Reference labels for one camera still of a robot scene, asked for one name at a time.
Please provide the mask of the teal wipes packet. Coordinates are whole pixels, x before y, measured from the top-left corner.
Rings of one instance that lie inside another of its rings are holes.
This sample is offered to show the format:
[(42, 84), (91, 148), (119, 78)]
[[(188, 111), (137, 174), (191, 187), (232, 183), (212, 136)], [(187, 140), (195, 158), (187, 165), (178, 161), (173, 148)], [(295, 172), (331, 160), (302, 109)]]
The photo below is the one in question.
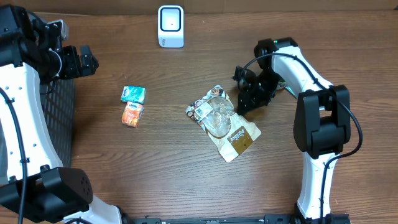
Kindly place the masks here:
[(297, 95), (293, 92), (293, 90), (290, 88), (290, 87), (285, 87), (285, 89), (292, 95), (292, 96), (294, 96), (295, 98), (297, 98)]

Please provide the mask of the beige pouch bag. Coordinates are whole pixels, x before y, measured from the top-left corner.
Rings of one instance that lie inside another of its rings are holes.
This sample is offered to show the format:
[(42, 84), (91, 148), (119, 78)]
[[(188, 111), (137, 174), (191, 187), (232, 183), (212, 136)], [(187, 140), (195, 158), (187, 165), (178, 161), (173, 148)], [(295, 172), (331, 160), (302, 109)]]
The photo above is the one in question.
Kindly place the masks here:
[(208, 135), (226, 162), (241, 155), (261, 135), (255, 123), (235, 112), (220, 85), (190, 104), (185, 113)]

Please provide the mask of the green tissue packet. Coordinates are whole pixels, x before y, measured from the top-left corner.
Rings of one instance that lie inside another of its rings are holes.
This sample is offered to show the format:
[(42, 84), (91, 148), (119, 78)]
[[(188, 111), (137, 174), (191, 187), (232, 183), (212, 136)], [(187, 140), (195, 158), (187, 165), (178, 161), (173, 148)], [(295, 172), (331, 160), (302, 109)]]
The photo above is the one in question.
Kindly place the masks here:
[(133, 102), (144, 104), (146, 89), (140, 86), (124, 86), (121, 94), (122, 102)]

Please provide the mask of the orange tissue packet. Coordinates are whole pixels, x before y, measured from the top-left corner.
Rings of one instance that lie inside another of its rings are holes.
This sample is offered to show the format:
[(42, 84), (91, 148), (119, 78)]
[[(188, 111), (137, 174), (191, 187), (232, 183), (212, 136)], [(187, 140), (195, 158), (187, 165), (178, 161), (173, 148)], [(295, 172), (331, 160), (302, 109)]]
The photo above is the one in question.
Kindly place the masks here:
[(144, 107), (142, 104), (127, 102), (121, 118), (122, 124), (133, 128), (138, 127), (143, 111)]

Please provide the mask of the green lid jar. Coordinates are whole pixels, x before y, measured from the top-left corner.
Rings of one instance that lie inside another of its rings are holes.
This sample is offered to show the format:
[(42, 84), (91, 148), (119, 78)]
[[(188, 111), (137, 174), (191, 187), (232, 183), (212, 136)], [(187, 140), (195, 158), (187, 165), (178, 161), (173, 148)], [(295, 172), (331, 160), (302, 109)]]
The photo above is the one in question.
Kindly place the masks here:
[(277, 88), (276, 90), (282, 90), (286, 87), (286, 82), (283, 79), (280, 79), (277, 83)]

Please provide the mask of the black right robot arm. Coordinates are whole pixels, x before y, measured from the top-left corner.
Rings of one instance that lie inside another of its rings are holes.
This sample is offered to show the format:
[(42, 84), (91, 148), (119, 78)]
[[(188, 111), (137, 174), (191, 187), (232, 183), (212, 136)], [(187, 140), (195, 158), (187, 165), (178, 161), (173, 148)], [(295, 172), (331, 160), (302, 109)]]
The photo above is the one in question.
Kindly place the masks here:
[(350, 223), (348, 215), (333, 214), (329, 204), (333, 170), (351, 136), (348, 89), (320, 76), (291, 37), (260, 40), (254, 60), (260, 74), (245, 65), (236, 67), (233, 76), (238, 83), (239, 115), (268, 105), (280, 83), (297, 99), (293, 133), (303, 153), (303, 176), (289, 222)]

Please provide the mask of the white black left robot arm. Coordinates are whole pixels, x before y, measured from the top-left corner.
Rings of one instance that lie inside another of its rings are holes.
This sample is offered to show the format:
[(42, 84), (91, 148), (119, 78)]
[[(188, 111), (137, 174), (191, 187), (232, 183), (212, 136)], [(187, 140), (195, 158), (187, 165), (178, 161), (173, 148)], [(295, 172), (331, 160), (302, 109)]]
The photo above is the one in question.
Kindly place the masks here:
[(20, 222), (129, 223), (119, 207), (93, 194), (83, 170), (63, 165), (50, 139), (40, 86), (93, 75), (99, 65), (88, 46), (63, 46), (67, 36), (61, 20), (48, 23), (23, 7), (1, 7), (1, 126), (8, 153), (1, 205)]

